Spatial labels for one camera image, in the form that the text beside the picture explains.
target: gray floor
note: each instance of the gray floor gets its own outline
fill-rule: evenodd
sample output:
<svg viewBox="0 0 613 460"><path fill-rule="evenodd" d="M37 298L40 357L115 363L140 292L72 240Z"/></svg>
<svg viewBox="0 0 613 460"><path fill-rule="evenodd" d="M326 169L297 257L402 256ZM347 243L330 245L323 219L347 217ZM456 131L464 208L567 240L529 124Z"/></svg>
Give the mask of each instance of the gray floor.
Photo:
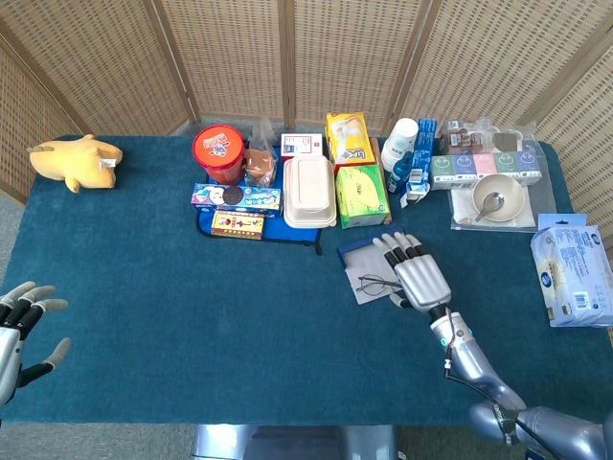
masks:
<svg viewBox="0 0 613 460"><path fill-rule="evenodd" d="M242 124L245 133L250 123ZM184 126L177 133L193 135L200 128ZM309 128L303 126L301 131ZM21 206L0 194L0 281L22 212ZM189 425L4 423L0 429L0 459L188 459L192 436L193 427ZM524 458L522 448L509 449L482 441L465 427L405 427L400 432L400 448L410 460Z"/></svg>

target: bowl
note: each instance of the bowl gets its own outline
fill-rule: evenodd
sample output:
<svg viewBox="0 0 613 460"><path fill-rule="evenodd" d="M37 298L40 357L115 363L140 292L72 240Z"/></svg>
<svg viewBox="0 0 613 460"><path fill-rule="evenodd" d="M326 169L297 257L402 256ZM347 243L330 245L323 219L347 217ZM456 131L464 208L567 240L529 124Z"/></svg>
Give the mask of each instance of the bowl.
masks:
<svg viewBox="0 0 613 460"><path fill-rule="evenodd" d="M505 202L498 211L485 214L483 219L492 222L506 222L516 218L526 204L526 196L519 182L504 174L487 175L472 189L472 205L480 213L483 209L483 200L489 194L498 192Z"/></svg>

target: spoon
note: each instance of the spoon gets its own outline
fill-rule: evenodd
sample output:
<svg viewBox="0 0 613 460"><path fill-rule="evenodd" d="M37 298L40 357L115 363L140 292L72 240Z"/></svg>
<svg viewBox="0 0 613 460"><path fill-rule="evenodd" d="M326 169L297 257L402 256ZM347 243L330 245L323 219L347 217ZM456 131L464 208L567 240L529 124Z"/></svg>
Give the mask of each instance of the spoon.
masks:
<svg viewBox="0 0 613 460"><path fill-rule="evenodd" d="M505 204L505 198L502 196L502 194L499 194L498 192L492 192L491 194L487 195L483 199L483 208L481 208L481 212L479 213L479 216L477 216L477 218L475 219L475 222L481 220L481 218L486 214L498 211L500 208L502 208L503 204Z"/></svg>

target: red container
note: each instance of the red container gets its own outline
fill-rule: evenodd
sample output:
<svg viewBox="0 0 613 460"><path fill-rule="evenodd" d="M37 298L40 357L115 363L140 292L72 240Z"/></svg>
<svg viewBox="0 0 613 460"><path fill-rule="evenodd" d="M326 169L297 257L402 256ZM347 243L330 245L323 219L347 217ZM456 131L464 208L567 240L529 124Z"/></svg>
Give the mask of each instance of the red container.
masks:
<svg viewBox="0 0 613 460"><path fill-rule="evenodd" d="M213 125L203 129L193 140L193 157L219 184L237 185L243 177L242 136L228 125Z"/></svg>

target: stuffed animal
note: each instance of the stuffed animal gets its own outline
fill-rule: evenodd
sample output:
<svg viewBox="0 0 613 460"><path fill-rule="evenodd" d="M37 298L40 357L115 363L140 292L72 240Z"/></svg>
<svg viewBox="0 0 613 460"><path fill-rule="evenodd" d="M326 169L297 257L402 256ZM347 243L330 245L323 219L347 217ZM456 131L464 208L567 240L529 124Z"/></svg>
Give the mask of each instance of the stuffed animal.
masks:
<svg viewBox="0 0 613 460"><path fill-rule="evenodd" d="M87 134L76 141L50 141L28 149L30 162L40 175L63 180L71 192L80 187L112 189L115 165L122 161L122 151Z"/></svg>

